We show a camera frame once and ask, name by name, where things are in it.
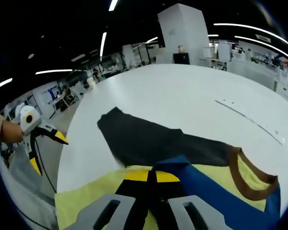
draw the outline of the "ceiling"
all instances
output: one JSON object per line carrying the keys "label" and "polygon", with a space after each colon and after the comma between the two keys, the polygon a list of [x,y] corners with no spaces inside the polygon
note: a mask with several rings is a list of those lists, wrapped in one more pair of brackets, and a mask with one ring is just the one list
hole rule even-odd
{"label": "ceiling", "polygon": [[[111,12],[111,0],[5,1],[0,5],[0,82],[8,78],[13,81],[0,88],[0,104],[66,75],[35,75],[37,71],[76,69],[87,57],[98,58],[104,32],[104,56],[121,51],[123,45],[156,36],[164,45],[157,14],[177,2],[202,10],[208,33],[219,34],[219,39],[235,40],[235,35],[256,37],[250,29],[213,23],[252,25],[288,40],[288,7],[282,13],[279,4],[268,1],[260,2],[265,13],[259,10],[258,1],[247,0],[119,0]],[[287,45],[277,39],[272,39],[272,43],[288,53]],[[97,55],[91,57],[90,52],[96,49]],[[71,62],[80,54],[86,57]]]}

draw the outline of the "desk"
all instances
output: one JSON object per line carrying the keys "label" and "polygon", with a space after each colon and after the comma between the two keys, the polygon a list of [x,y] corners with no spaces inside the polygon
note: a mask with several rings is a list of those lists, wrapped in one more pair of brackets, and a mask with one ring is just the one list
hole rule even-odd
{"label": "desk", "polygon": [[[229,99],[259,116],[285,138],[282,146],[243,116],[215,102]],[[101,115],[123,112],[181,128],[186,134],[242,147],[250,161],[277,174],[281,210],[288,204],[288,102],[244,77],[206,67],[155,64],[102,81],[86,93],[69,127],[58,172],[58,192],[70,191],[120,168],[97,127]]]}

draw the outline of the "floor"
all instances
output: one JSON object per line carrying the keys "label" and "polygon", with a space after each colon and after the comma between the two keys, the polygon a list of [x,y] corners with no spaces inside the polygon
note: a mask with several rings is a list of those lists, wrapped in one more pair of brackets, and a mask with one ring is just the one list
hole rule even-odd
{"label": "floor", "polygon": [[[50,120],[48,120],[48,122],[53,124],[56,129],[66,135],[79,103],[80,102],[76,102],[64,112],[55,114]],[[28,157],[24,152],[23,146],[21,145],[16,150],[12,159],[10,172],[16,180],[20,181],[28,189],[39,193],[41,197],[52,203],[55,192],[49,180],[56,189],[58,168],[63,145],[49,139],[48,137],[38,137],[36,140],[49,179],[47,178],[46,173],[43,172],[43,175],[39,176],[32,168]]]}

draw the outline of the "black cloth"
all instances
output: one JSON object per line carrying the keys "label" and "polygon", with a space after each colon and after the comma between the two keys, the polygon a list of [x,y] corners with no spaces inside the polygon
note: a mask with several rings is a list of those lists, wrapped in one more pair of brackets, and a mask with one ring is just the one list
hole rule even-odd
{"label": "black cloth", "polygon": [[97,125],[114,157],[125,166],[153,166],[179,155],[191,164],[228,166],[227,155],[233,148],[125,114],[117,107],[102,115]]}

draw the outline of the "white cabinet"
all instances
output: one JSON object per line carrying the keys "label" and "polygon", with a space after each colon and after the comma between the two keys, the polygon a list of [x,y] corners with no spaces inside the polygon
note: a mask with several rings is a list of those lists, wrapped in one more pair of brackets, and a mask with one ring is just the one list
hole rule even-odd
{"label": "white cabinet", "polygon": [[278,81],[276,86],[276,93],[288,101],[288,86]]}

